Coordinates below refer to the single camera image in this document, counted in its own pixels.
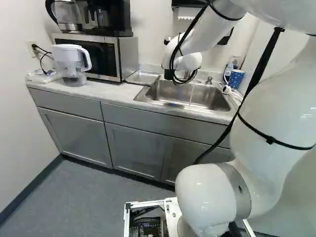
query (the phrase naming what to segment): baseboard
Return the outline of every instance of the baseboard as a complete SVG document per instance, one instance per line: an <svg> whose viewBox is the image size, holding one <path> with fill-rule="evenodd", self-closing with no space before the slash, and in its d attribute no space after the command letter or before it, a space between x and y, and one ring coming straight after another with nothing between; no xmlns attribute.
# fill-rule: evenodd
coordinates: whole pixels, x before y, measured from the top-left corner
<svg viewBox="0 0 316 237"><path fill-rule="evenodd" d="M128 178L128 179L132 179L132 180L135 180L135 181L138 181L138 182L142 182L142 183L145 183L145 184L153 185L155 187L166 189L166 190L170 190L170 191L174 192L174 186L169 185L169 184L164 184L164 183L161 183L159 181L147 179L147 178L140 177L140 176L137 176L137 175L134 175L134 174L130 174L130 173L126 173L126 172L123 172L123 171L120 171L120 170L109 169L109 168L106 168L106 167L103 167L103 166L100 166L100 165L97 165L97 164L93 164L93 163L90 163L88 161L84 161L84 160L81 160L81 159L76 159L76 158L65 156L65 155L63 155L63 157L64 157L64 159L66 159L66 160L68 160L70 162L81 164L81 165L84 165L84 166L92 168L92 169L97 169L97 170L100 170L100 171L103 171L103 172L106 172L106 173L119 175L119 176L122 176L122 177L125 177L125 178Z"/></svg>
<svg viewBox="0 0 316 237"><path fill-rule="evenodd" d="M63 161L63 157L56 157L20 194L0 213L0 227L15 212L21 203L33 192L45 178Z"/></svg>

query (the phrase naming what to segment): paper towel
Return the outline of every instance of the paper towel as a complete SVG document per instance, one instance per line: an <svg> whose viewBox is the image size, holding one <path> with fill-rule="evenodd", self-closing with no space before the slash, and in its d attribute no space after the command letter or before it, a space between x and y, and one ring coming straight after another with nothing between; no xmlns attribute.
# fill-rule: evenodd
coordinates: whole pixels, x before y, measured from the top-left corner
<svg viewBox="0 0 316 237"><path fill-rule="evenodd" d="M200 10L200 7L180 7L178 20L193 20Z"/></svg>

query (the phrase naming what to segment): gray cabinet door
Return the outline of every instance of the gray cabinet door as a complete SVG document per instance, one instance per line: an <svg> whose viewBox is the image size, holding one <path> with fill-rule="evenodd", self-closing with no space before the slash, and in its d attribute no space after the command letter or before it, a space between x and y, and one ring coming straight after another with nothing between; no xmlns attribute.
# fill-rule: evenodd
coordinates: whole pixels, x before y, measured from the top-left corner
<svg viewBox="0 0 316 237"><path fill-rule="evenodd" d="M173 184L178 173L185 167L192 165L195 159L210 146L179 138L169 137L168 140L161 181ZM204 157L200 163L220 163L233 159L231 150L217 147L212 153Z"/></svg>
<svg viewBox="0 0 316 237"><path fill-rule="evenodd" d="M43 108L38 110L61 153L113 167L102 122Z"/></svg>
<svg viewBox="0 0 316 237"><path fill-rule="evenodd" d="M105 123L115 169L159 180L166 137Z"/></svg>

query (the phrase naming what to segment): electrical outlet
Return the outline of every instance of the electrical outlet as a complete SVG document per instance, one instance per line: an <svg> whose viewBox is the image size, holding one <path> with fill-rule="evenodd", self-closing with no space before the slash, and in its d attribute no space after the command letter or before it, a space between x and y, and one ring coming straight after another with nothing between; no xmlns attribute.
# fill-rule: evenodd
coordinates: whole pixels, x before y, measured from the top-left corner
<svg viewBox="0 0 316 237"><path fill-rule="evenodd" d="M36 53L34 52L34 49L32 47L32 44L37 44L36 42L34 41L26 41L26 46L28 48L28 51L29 51L29 54L32 58L35 58L36 57Z"/></svg>

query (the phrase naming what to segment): microwave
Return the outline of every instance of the microwave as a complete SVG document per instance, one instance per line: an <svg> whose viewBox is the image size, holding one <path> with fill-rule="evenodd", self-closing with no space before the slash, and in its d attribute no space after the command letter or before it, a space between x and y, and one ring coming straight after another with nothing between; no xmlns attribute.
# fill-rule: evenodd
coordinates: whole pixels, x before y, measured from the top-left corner
<svg viewBox="0 0 316 237"><path fill-rule="evenodd" d="M138 70L138 38L85 34L52 34L55 44L77 44L88 50L88 78L123 82Z"/></svg>

